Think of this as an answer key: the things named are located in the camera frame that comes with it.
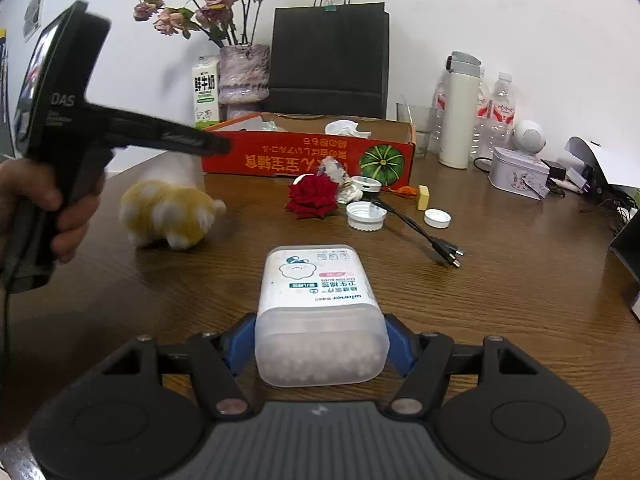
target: hand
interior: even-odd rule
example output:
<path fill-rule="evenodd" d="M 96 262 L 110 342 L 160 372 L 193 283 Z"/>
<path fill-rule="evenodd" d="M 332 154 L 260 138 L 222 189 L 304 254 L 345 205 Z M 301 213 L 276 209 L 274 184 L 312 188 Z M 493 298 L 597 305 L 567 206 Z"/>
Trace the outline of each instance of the hand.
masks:
<path fill-rule="evenodd" d="M 58 215 L 60 231 L 51 241 L 51 251 L 62 264 L 76 256 L 76 249 L 89 229 L 89 219 L 100 204 L 104 177 L 92 192 Z M 57 211 L 62 206 L 62 193 L 56 187 L 53 170 L 46 164 L 25 158 L 6 160 L 0 164 L 0 237 L 4 248 L 7 229 L 14 213 L 18 197 L 25 196 L 46 211 Z"/>

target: wooden table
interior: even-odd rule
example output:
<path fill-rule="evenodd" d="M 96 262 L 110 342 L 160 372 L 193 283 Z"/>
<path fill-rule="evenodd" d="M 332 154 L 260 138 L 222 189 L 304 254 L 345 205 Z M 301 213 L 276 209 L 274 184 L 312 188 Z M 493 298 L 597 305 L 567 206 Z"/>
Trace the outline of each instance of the wooden table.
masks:
<path fill-rule="evenodd" d="M 581 213 L 588 205 L 580 197 L 537 202 L 493 188 L 476 170 L 451 170 L 432 156 L 417 160 L 413 184 L 427 184 L 430 205 L 453 216 L 438 234 L 466 251 L 455 269 L 437 264 L 435 252 L 397 218 L 372 233 L 349 228 L 343 212 L 324 221 L 296 220 L 284 211 L 290 180 L 210 174 L 207 191 L 226 202 L 229 214 L 208 239 L 185 253 L 136 251 L 118 225 L 118 202 L 144 167 L 108 181 L 78 257 L 50 285 L 13 298 L 2 441 L 14 437 L 44 399 L 132 336 L 181 342 L 255 311 L 264 259 L 274 247 L 345 243 L 360 255 L 382 309 L 412 330 L 436 330 L 470 344 L 500 333 L 578 388 L 611 424 L 598 478 L 640 478 L 640 325 L 621 297 L 630 277 L 608 254 L 612 234 L 604 218 Z M 385 199 L 422 221 L 413 201 Z M 186 378 L 168 378 L 168 384 L 189 394 Z M 473 378 L 454 380 L 450 391 L 472 384 Z M 241 379 L 256 403 L 388 399 L 398 385 L 389 366 L 368 383 L 331 388 L 278 390 L 261 383 L 255 367 Z"/>

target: stuffed toy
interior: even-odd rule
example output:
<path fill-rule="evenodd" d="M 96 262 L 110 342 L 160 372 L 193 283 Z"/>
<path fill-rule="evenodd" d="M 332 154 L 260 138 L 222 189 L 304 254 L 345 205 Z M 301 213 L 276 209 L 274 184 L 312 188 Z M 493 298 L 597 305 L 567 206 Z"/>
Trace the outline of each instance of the stuffed toy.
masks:
<path fill-rule="evenodd" d="M 172 249 L 188 249 L 226 211 L 222 200 L 213 200 L 195 187 L 193 179 L 184 177 L 188 173 L 184 165 L 190 162 L 182 164 L 177 158 L 171 164 L 163 159 L 160 168 L 147 172 L 123 195 L 120 222 L 136 247 L 166 240 Z"/>

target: water bottle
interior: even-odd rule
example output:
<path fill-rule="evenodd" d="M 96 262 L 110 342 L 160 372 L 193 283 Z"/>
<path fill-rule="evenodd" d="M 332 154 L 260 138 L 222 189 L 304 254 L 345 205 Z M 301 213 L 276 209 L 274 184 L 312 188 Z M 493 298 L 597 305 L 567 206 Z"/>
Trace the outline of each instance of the water bottle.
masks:
<path fill-rule="evenodd" d="M 498 72 L 498 81 L 492 93 L 490 122 L 491 151 L 504 148 L 513 129 L 513 117 L 516 112 L 516 98 L 511 88 L 511 74 Z"/>
<path fill-rule="evenodd" d="M 474 134 L 471 140 L 471 151 L 469 152 L 469 160 L 473 161 L 477 156 L 485 156 L 482 154 L 483 148 L 489 143 L 487 142 L 487 125 L 489 122 L 489 113 L 491 111 L 491 91 L 484 80 L 484 66 L 480 67 L 480 89 L 478 91 L 478 110 L 476 111 L 476 122 L 474 124 Z"/>
<path fill-rule="evenodd" d="M 431 153 L 440 153 L 440 136 L 442 134 L 442 121 L 447 108 L 447 89 L 449 88 L 449 71 L 445 68 L 440 74 L 438 84 L 433 93 L 433 108 L 429 117 L 429 143 L 427 150 Z"/>
<path fill-rule="evenodd" d="M 455 51 L 447 59 L 447 70 L 449 88 L 438 161 L 450 168 L 466 170 L 478 111 L 480 60 Z"/>
<path fill-rule="evenodd" d="M 449 71 L 444 69 L 438 79 L 436 91 L 433 93 L 433 107 L 436 110 L 446 110 L 447 108 L 447 87 L 449 86 Z"/>

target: white thermos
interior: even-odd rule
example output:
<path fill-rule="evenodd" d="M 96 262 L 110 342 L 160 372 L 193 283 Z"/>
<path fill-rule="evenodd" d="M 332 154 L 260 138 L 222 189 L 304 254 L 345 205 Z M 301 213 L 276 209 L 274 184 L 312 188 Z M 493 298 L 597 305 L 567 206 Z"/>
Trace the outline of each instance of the white thermos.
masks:
<path fill-rule="evenodd" d="M 455 51 L 447 59 L 449 89 L 440 138 L 441 164 L 466 170 L 480 88 L 480 60 Z"/>

